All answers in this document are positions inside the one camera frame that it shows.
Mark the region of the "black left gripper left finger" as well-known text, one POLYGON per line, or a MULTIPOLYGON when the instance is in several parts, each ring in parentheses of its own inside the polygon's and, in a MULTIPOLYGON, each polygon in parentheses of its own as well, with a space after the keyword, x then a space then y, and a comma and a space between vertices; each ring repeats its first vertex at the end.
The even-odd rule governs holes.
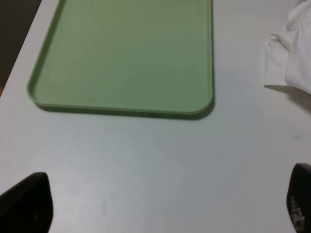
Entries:
POLYGON ((47 233, 53 219, 48 175, 35 172, 0 196, 2 233, 47 233))

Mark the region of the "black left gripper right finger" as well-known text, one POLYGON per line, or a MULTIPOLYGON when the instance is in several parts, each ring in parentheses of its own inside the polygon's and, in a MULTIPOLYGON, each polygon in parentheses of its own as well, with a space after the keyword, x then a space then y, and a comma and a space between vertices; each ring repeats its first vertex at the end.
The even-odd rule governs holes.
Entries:
POLYGON ((286 205, 297 233, 311 231, 311 166, 299 163, 293 167, 286 205))

